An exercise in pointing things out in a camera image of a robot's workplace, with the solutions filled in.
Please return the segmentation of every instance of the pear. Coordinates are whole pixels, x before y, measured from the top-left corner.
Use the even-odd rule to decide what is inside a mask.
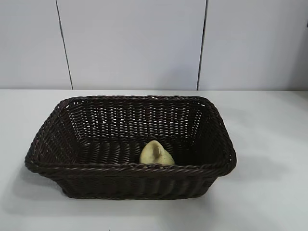
[[[174,165],[174,160],[158,141],[151,141],[143,148],[140,163]]]

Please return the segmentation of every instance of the table surface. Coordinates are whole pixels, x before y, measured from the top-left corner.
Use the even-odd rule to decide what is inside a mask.
[[[54,106],[81,95],[207,97],[226,124],[237,167],[196,199],[70,199],[28,171],[24,156]],[[308,92],[0,90],[0,230],[304,231],[307,141]]]

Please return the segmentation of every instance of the white wall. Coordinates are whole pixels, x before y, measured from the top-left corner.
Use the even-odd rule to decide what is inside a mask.
[[[74,89],[196,89],[205,0],[58,4]]]
[[[70,88],[55,1],[0,1],[0,89]]]
[[[209,0],[201,90],[308,89],[308,0]]]

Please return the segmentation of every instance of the dark brown wicker basket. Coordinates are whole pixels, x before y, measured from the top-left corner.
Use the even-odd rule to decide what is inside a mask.
[[[151,140],[176,165],[139,164]],[[236,156],[216,107],[205,98],[89,96],[55,107],[25,164],[73,198],[184,199],[203,195],[230,173]]]

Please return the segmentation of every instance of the basket rim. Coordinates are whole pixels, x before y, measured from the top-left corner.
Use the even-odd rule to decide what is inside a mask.
[[[212,164],[203,164],[203,165],[161,165],[161,164],[137,164],[137,163],[128,163],[128,164],[78,164],[78,163],[46,163],[41,162],[35,158],[31,158],[36,156],[36,147],[39,144],[39,137],[42,137],[44,133],[49,131],[49,128],[53,125],[55,119],[58,117],[60,112],[64,110],[72,101],[76,100],[102,100],[102,99],[127,99],[127,100],[140,100],[140,99],[152,99],[152,100],[191,100],[195,99],[199,101],[199,103],[209,103],[213,107],[212,102],[210,102],[207,98],[201,96],[158,96],[158,95],[147,95],[147,96],[125,96],[125,95],[93,95],[93,96],[77,96],[71,97],[68,99],[64,99],[60,101],[46,119],[45,123],[38,130],[29,151],[25,157],[25,165],[26,167],[33,171],[37,172],[41,175],[53,175],[53,176],[63,176],[63,175],[98,175],[104,173],[104,175],[127,175],[132,174],[136,175],[153,175],[153,171],[159,175],[174,175],[174,174],[184,174],[185,176],[207,176],[207,177],[218,177],[229,174],[236,166],[237,158],[235,154],[235,150],[232,148],[228,150],[228,158],[224,158],[222,161],[218,161]]]

